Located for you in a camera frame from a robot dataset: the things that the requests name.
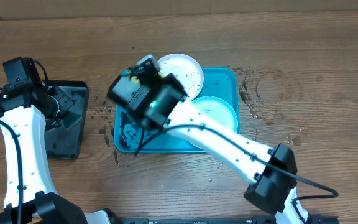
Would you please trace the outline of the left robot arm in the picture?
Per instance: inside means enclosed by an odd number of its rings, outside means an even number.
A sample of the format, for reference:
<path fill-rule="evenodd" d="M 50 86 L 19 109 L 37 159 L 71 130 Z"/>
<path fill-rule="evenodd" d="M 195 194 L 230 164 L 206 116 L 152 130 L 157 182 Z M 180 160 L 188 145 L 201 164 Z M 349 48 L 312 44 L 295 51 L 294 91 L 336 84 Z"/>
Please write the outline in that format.
<path fill-rule="evenodd" d="M 42 85 L 7 84 L 0 93 L 0 128 L 4 137 L 7 190 L 0 223 L 29 223 L 34 215 L 42 223 L 110 223 L 109 213 L 84 213 L 59 196 L 45 150 L 50 97 Z"/>

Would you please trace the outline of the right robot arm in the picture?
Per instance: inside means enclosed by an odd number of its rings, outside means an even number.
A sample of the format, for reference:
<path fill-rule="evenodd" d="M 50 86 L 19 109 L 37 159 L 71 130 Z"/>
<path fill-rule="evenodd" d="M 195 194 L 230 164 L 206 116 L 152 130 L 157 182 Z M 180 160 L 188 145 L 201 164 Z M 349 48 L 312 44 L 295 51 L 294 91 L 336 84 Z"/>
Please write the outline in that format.
<path fill-rule="evenodd" d="M 141 126 L 184 139 L 227 164 L 248 183 L 246 200 L 277 223 L 311 222 L 297 197 L 293 151 L 251 141 L 203 114 L 193 100 L 203 85 L 196 63 L 164 68 L 148 55 L 121 78 L 129 84 L 126 110 Z"/>

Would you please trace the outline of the yellow plate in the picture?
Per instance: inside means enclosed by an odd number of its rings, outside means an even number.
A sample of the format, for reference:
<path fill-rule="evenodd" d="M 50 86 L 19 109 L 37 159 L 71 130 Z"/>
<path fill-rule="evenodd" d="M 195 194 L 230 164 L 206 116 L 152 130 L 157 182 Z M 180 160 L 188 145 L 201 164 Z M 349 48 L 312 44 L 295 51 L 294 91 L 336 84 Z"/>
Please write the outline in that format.
<path fill-rule="evenodd" d="M 141 81 L 137 75 L 134 75 L 133 72 L 130 70 L 126 70 L 123 74 L 127 79 L 129 79 L 132 83 L 135 83 L 136 85 L 141 86 L 142 84 L 145 84 L 145 82 Z M 166 76 L 166 74 L 163 74 L 162 72 L 157 73 L 157 77 L 162 79 Z"/>

